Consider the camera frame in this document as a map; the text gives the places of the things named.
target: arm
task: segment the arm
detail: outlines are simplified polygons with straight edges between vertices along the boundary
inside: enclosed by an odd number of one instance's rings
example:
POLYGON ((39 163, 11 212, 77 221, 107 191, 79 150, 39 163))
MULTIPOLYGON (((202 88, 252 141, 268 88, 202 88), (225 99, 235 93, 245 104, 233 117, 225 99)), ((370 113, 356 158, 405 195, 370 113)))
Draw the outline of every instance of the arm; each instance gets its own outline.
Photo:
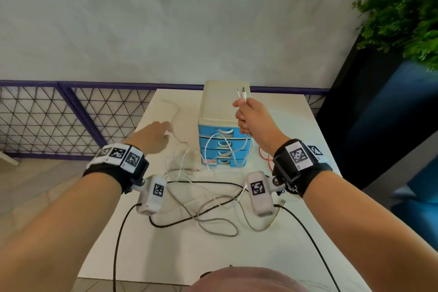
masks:
MULTIPOLYGON (((240 132, 251 133, 271 156, 289 140, 262 103, 250 98, 248 103, 238 100, 233 106, 239 107, 240 132)), ((304 202, 373 291, 436 291, 438 253, 336 173, 318 174, 307 188, 304 202)))
MULTIPOLYGON (((152 123, 125 143, 145 155, 168 142, 169 123, 152 123)), ((0 251, 0 286, 4 291, 70 291, 94 242, 120 199, 118 182, 91 173, 52 203, 0 251)))

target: green plant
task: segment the green plant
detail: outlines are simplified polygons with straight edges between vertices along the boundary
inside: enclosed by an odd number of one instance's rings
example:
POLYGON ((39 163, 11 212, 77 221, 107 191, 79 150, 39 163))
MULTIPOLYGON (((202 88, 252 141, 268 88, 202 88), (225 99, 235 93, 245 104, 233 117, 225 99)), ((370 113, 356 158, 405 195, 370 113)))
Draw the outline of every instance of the green plant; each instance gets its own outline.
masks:
POLYGON ((404 57, 438 70, 438 0, 357 0, 353 8, 368 15, 358 49, 402 47, 404 57))

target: person's right arm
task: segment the person's right arm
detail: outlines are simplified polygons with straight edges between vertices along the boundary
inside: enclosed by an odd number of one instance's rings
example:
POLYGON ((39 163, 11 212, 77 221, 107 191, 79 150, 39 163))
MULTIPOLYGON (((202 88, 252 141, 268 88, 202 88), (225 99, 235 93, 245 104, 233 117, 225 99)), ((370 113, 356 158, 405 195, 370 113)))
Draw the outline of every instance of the person's right arm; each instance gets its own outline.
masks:
MULTIPOLYGON (((251 134, 271 156, 289 140, 262 103, 240 99, 233 106, 239 107, 236 118, 241 133, 251 134)), ((336 173, 319 173, 307 188, 304 202, 371 290, 437 290, 438 253, 391 212, 336 173)))

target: blue drawer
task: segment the blue drawer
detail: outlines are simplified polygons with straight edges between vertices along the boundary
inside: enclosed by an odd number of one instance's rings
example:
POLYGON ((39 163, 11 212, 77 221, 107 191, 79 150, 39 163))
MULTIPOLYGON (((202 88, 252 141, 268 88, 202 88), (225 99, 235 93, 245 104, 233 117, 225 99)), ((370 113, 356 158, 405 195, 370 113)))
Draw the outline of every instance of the blue drawer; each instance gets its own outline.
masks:
POLYGON ((240 130, 238 127, 213 127, 213 126, 204 126, 204 125, 198 125, 198 131, 199 136, 208 136, 210 137, 213 134, 221 133, 225 137, 233 137, 233 138, 245 138, 246 134, 240 134, 240 130))
MULTIPOLYGON (((230 166, 230 167, 244 167, 246 164, 246 159, 236 159, 237 164, 234 162, 233 159, 217 159, 217 160, 208 160, 209 161, 209 166, 213 167, 213 166, 230 166)), ((204 160, 201 159, 201 162, 203 165, 206 165, 206 163, 204 162, 204 160)))
MULTIPOLYGON (((205 148, 208 140, 209 140, 208 137, 199 137, 199 147, 205 148)), ((245 139, 242 139, 242 140, 227 139, 227 141, 231 145, 231 148, 233 150, 238 150, 238 149, 242 148, 242 146, 245 144, 245 139)), ((248 141, 247 141, 245 147, 242 149, 243 150, 249 149, 250 143, 251 143, 251 139, 250 139, 250 137, 248 137, 248 141)), ((215 136, 214 138, 212 138, 210 140, 209 146, 207 149, 229 149, 229 148, 227 146, 227 143, 225 142, 225 140, 222 137, 215 136)))
MULTIPOLYGON (((204 150, 201 149, 201 155, 204 156, 204 150)), ((214 159, 217 157, 224 158, 224 159, 233 159, 233 155, 236 157, 236 160, 238 159, 244 159, 248 155, 248 149, 247 150, 240 150, 235 153, 231 153, 230 150, 223 150, 223 149, 207 149, 207 158, 208 159, 214 159)))

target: white table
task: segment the white table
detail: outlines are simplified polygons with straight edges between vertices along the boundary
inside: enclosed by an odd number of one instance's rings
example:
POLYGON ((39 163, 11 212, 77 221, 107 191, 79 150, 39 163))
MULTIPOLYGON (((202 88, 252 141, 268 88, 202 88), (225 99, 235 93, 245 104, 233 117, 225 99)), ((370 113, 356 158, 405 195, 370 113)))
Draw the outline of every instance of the white table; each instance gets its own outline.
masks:
MULTIPOLYGON (((187 141, 190 146, 196 148, 188 152, 183 164, 184 167, 202 170, 193 174, 195 180, 230 181, 242 185, 245 175, 249 172, 262 170, 266 174, 270 173, 266 161, 259 157, 257 146, 249 155, 244 168, 215 167, 208 171, 201 165, 197 128, 201 96, 202 92, 195 90, 157 90, 138 128, 156 120, 170 121, 177 112, 177 107, 165 101, 173 102, 180 108, 173 120, 174 133, 180 140, 187 141)), ((303 95, 253 93, 252 97, 267 106, 277 125, 286 135, 317 145, 330 160, 334 171, 339 173, 303 95)), ((148 156, 148 175, 163 175, 169 168, 176 167, 186 150, 186 145, 179 144, 171 137, 166 150, 148 156)), ((202 189, 189 184, 171 187, 184 202, 205 195, 202 189)), ((236 187, 231 185, 205 184, 205 187, 211 193, 231 194, 236 191, 236 187)), ((369 291, 363 279, 324 233, 304 202, 291 194, 282 195, 282 198, 313 236, 341 290, 369 291)), ((87 256, 79 273, 80 277, 112 278, 114 248, 120 225, 126 212, 137 199, 137 192, 121 197, 108 225, 87 256)), ((208 199, 193 203, 190 207, 198 209, 206 200, 208 199)), ((280 197, 274 194, 274 201, 279 203, 280 197)), ((241 203, 256 228, 264 227, 266 222, 271 220, 271 217, 258 218, 252 213, 249 196, 244 194, 241 203)), ((179 205, 167 194, 162 210, 169 211, 177 207, 179 205)), ((180 209, 156 215, 153 219, 157 224, 167 224, 186 217, 187 213, 180 209)), ((170 228, 154 228, 150 225, 148 217, 133 211, 125 223, 120 240, 117 279, 190 285, 197 281, 201 274, 232 264, 281 271, 299 280, 310 291, 336 290, 309 237, 287 212, 281 211, 271 228, 261 233, 252 231, 246 225, 238 206, 231 210, 218 208, 203 216, 212 217, 225 217, 235 222, 240 230, 238 237, 225 238, 207 234, 193 220, 170 228)), ((233 232, 233 228, 226 223, 207 223, 206 226, 221 232, 233 232)))

